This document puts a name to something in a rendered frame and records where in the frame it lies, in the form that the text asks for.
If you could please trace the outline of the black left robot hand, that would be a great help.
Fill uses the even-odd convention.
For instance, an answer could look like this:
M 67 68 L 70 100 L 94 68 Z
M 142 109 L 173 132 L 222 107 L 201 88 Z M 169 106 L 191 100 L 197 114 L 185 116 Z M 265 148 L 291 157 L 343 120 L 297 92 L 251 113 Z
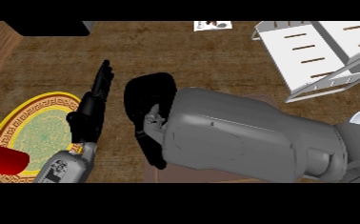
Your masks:
M 98 71 L 92 91 L 83 95 L 79 108 L 67 115 L 71 126 L 73 142 L 97 143 L 102 134 L 105 123 L 105 102 L 114 78 L 110 61 L 102 63 Z

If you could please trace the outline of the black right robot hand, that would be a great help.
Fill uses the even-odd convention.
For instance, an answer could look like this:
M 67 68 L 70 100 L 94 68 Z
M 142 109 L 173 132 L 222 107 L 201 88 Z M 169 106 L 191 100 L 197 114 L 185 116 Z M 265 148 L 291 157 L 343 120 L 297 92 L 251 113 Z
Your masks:
M 125 108 L 135 123 L 135 138 L 142 148 L 148 163 L 160 170 L 166 168 L 163 146 L 144 130 L 145 115 L 156 105 L 160 106 L 160 116 L 169 119 L 178 87 L 173 76 L 158 72 L 135 78 L 125 90 Z

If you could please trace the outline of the white tiered basket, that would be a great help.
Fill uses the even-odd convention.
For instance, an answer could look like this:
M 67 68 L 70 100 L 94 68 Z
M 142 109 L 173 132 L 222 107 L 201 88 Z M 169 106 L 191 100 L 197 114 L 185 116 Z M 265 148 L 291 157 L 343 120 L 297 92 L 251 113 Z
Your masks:
M 260 40 L 281 72 L 291 103 L 360 83 L 360 21 L 262 21 Z

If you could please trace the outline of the gold-rimmed green patterned plate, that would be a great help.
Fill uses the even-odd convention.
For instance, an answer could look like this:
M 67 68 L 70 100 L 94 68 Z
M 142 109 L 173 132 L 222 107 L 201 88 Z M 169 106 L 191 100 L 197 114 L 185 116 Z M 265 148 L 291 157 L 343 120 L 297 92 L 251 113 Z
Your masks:
M 0 174 L 0 183 L 32 183 L 43 165 L 60 151 L 82 152 L 73 143 L 67 115 L 79 108 L 80 98 L 67 92 L 48 92 L 26 101 L 0 122 L 0 147 L 30 154 L 26 170 Z

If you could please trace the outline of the dark red rounded object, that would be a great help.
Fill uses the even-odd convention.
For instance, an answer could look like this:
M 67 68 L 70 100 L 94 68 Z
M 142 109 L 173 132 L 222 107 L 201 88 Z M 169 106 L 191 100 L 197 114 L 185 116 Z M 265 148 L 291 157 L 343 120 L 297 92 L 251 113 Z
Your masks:
M 21 173 L 30 163 L 30 155 L 21 151 L 0 147 L 0 174 Z

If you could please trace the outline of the white printed paper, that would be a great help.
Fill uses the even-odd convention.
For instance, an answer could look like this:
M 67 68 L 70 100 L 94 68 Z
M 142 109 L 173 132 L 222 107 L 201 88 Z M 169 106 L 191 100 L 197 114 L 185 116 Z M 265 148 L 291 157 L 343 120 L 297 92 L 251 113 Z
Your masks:
M 231 29 L 231 21 L 195 21 L 195 31 L 219 31 Z

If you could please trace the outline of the black appliance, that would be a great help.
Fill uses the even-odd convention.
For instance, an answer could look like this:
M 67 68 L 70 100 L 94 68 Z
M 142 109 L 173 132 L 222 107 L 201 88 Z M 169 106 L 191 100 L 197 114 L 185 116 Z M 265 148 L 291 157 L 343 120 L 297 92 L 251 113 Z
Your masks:
M 7 20 L 7 24 L 23 36 L 88 36 L 95 22 Z

